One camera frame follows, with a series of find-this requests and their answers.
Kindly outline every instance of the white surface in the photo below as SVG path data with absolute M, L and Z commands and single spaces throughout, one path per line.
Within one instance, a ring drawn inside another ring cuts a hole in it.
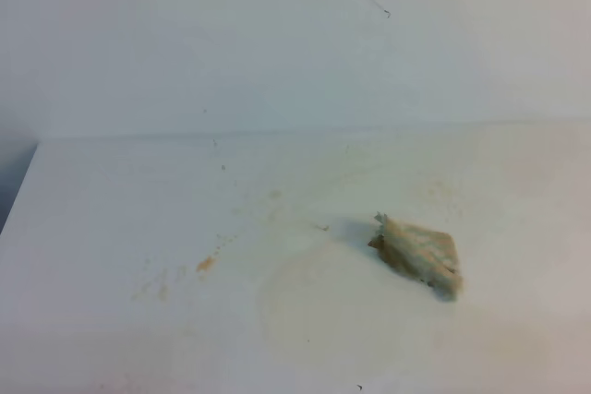
M 583 123 L 43 143 L 0 391 L 589 392 L 590 174 Z M 456 304 L 375 258 L 377 210 L 453 235 Z
M 0 0 L 0 128 L 18 120 L 47 138 L 591 116 L 589 0 L 374 1 Z

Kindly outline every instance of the crumpled paper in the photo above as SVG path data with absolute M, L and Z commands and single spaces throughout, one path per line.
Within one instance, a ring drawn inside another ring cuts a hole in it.
M 460 265 L 452 237 L 420 226 L 393 221 L 386 214 L 369 246 L 399 274 L 422 281 L 442 299 L 455 300 L 463 285 Z

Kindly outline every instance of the white table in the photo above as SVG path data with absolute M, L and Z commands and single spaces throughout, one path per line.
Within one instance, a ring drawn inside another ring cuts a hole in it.
M 591 392 L 590 178 L 589 123 L 41 144 L 0 392 Z M 378 210 L 453 235 L 457 303 L 376 258 Z

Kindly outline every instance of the white backdrop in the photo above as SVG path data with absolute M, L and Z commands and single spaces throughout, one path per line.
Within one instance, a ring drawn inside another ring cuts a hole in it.
M 0 2 L 2 140 L 591 115 L 589 0 Z

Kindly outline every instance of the stain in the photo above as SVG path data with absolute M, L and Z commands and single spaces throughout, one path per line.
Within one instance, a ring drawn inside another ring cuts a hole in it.
M 139 290 L 136 293 L 132 294 L 131 300 L 136 301 L 140 298 L 148 297 L 150 295 L 150 292 L 151 292 L 150 289 L 152 288 L 152 286 L 154 286 L 156 284 L 160 284 L 161 286 L 164 285 L 166 283 L 167 276 L 168 276 L 168 269 L 163 269 L 155 277 L 153 277 L 149 281 L 146 281 L 145 283 L 143 283 L 139 287 Z
M 160 300 L 161 302 L 166 302 L 166 300 L 168 299 L 168 292 L 168 285 L 166 285 L 165 283 L 160 285 L 160 289 L 158 290 L 158 300 Z
M 195 272 L 207 272 L 211 269 L 211 267 L 213 266 L 213 264 L 215 263 L 215 258 L 213 258 L 212 256 L 207 256 L 207 258 L 203 261 L 201 261 L 197 267 L 195 268 Z
M 440 303 L 371 251 L 330 240 L 279 266 L 258 299 L 270 349 L 352 385 L 392 368 L 421 368 L 417 376 L 445 383 L 463 378 L 474 361 L 487 374 L 543 374 L 542 332 L 462 300 Z

